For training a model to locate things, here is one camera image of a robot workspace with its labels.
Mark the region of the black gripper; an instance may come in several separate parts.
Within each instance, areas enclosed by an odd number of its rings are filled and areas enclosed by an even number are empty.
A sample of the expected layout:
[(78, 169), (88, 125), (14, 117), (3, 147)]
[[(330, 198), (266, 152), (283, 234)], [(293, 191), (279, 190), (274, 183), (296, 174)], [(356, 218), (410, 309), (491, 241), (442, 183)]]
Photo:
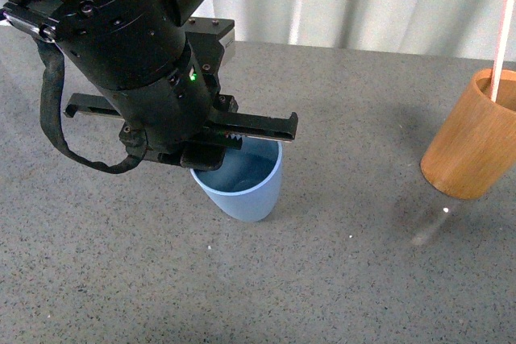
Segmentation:
[(234, 97), (220, 92), (218, 69), (205, 70), (186, 40), (186, 52), (172, 72), (151, 85), (101, 95), (75, 93), (65, 108), (124, 121), (119, 139), (130, 155), (162, 164), (217, 170), (228, 149), (243, 138), (291, 142), (298, 116), (271, 118), (241, 114)]

